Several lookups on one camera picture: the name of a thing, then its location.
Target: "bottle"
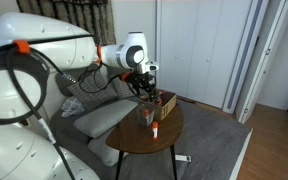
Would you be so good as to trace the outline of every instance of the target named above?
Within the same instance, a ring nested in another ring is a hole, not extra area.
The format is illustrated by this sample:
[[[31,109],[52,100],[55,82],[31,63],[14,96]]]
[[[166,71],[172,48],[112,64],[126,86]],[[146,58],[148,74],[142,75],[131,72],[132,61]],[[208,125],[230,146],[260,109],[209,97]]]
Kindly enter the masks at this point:
[[[157,122],[153,122],[152,129],[153,129],[153,139],[156,140],[157,139],[157,129],[158,129],[158,123]]]
[[[148,126],[150,123],[150,111],[148,109],[144,110],[145,124]]]

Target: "wooden floor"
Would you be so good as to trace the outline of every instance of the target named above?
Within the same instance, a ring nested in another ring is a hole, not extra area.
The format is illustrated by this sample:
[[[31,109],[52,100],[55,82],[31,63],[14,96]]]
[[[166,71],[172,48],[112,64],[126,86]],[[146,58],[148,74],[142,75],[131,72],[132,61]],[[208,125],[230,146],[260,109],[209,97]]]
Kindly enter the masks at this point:
[[[196,104],[236,120],[217,108]],[[245,124],[253,133],[237,179],[288,180],[288,113],[257,104]]]

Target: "small cardboard box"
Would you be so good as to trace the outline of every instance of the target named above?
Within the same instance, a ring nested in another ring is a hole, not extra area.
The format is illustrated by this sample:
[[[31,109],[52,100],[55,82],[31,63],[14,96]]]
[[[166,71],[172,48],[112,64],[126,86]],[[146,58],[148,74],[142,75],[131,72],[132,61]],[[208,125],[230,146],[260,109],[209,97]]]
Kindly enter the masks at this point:
[[[155,109],[154,118],[157,120],[163,120],[166,115],[171,112],[171,110],[174,108],[176,104],[176,94],[173,92],[166,91],[163,95],[161,95],[163,106],[161,105],[155,105],[152,102],[143,101],[141,99],[138,99],[138,104],[145,104],[147,106],[150,106]]]

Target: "door frame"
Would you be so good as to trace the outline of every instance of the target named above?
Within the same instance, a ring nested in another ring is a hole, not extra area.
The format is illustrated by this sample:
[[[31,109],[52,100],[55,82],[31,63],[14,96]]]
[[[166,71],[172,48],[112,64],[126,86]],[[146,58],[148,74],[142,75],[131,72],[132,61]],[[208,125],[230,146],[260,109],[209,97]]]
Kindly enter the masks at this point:
[[[240,112],[235,112],[237,120],[245,123],[252,115],[253,109],[257,102],[260,91],[266,79],[266,74],[274,60],[278,50],[279,43],[283,37],[288,24],[288,0],[281,0],[277,13],[275,15],[270,33],[266,40],[264,49],[261,54],[261,59],[256,67],[255,75],[252,78],[252,83],[249,89],[246,89],[247,96],[240,97],[238,103],[242,105]]]
[[[252,2],[252,7],[249,12],[251,15],[249,15],[247,19],[245,31],[243,33],[231,80],[222,107],[222,110],[226,113],[234,113],[247,69],[258,40],[258,34],[262,26],[268,2],[269,0],[255,0]]]
[[[158,64],[161,64],[161,24],[162,24],[162,0],[156,0],[156,24],[155,24],[155,60]],[[157,87],[160,86],[160,80],[161,80],[161,71],[156,72],[156,78],[157,78]]]

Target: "red cap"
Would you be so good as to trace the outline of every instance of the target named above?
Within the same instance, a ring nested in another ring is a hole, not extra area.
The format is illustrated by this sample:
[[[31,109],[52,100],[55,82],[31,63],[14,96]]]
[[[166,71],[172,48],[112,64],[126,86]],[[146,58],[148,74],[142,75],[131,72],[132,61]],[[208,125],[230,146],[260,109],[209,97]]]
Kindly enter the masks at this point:
[[[148,109],[145,109],[145,110],[144,110],[144,115],[145,115],[145,116],[150,115],[150,111],[149,111]]]
[[[157,122],[153,122],[153,128],[158,128],[158,123]]]

